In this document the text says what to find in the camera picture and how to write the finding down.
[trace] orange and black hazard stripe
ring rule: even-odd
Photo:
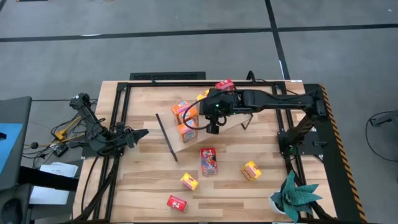
[[[341,159],[343,160],[343,163],[344,163],[344,168],[345,168],[346,173],[347,173],[349,184],[351,185],[351,190],[352,190],[353,195],[354,195],[356,206],[357,206],[357,208],[359,210],[359,216],[361,217],[363,222],[368,222],[366,217],[365,217],[365,212],[363,210],[361,200],[359,199],[358,191],[356,190],[356,186],[355,186],[355,182],[354,182],[354,178],[353,178],[353,173],[352,173],[352,171],[351,171],[351,169],[349,168],[349,165],[348,165],[347,155],[346,155],[346,153],[344,151],[343,143],[341,141],[341,137],[340,137],[340,134],[339,134],[338,129],[337,129],[335,117],[333,116],[333,113],[331,111],[331,106],[330,106],[328,94],[326,93],[326,89],[325,89],[325,87],[323,85],[319,84],[319,86],[320,86],[320,88],[322,90],[322,95],[323,95],[323,99],[325,101],[326,110],[328,112],[328,117],[329,117],[329,120],[331,122],[331,125],[333,126],[333,130],[334,130],[334,134],[335,134],[335,137],[336,137],[338,149],[340,150]]]

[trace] blue object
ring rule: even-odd
[[[22,129],[22,124],[2,124],[0,123],[0,133],[7,134],[7,139],[0,141],[0,173],[6,165],[8,156]]]

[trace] wooden tabletop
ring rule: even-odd
[[[96,115],[98,119],[106,118],[106,121],[102,123],[106,127],[109,126],[118,82],[103,82],[99,93]],[[288,90],[304,93],[302,82],[286,81],[286,86]],[[255,89],[271,92],[271,88],[267,86],[255,86]],[[121,158],[111,222],[290,220],[284,215],[274,213],[267,204],[268,196],[280,189],[281,183],[287,176],[285,162],[279,154],[276,137],[279,129],[275,110],[264,110],[254,114],[247,130],[236,126],[178,152],[178,163],[174,161],[155,113],[169,110],[181,100],[194,100],[205,90],[206,87],[182,86],[133,87],[131,89],[126,125],[133,129],[147,128],[149,134],[142,138],[134,149],[126,148]],[[123,99],[122,93],[118,120],[120,120]],[[296,125],[303,118],[304,113],[292,111],[292,115]],[[282,112],[282,117],[287,129],[284,112]],[[199,149],[209,146],[216,148],[219,171],[216,175],[203,176],[200,169]],[[250,160],[253,160],[262,170],[262,175],[254,182],[247,181],[239,171]],[[313,156],[302,156],[302,160],[307,184],[320,184],[315,193],[323,199],[318,203],[327,213],[335,217],[336,212],[323,164]],[[75,217],[80,214],[83,189],[93,161],[93,158],[88,158],[83,163],[73,205]],[[97,191],[102,161],[103,159],[99,158],[93,169],[84,206],[88,205]],[[180,182],[180,178],[186,172],[199,181],[198,188],[194,192]],[[166,205],[170,195],[188,202],[185,213]],[[107,198],[106,192],[101,204],[100,218],[104,217]]]

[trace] green plant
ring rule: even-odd
[[[313,194],[318,184],[304,185],[296,187],[294,184],[294,172],[290,171],[282,190],[276,192],[271,196],[271,199],[277,205],[278,209],[283,209],[294,223],[299,219],[298,212],[304,211],[312,214],[311,208],[308,203],[322,199],[321,197]]]

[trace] potted plant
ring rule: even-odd
[[[308,206],[308,203],[322,198],[313,194],[318,184],[296,187],[294,176],[294,172],[290,171],[280,190],[268,198],[268,204],[274,212],[286,214],[294,223],[297,223],[299,212],[304,211],[312,214],[312,209]]]

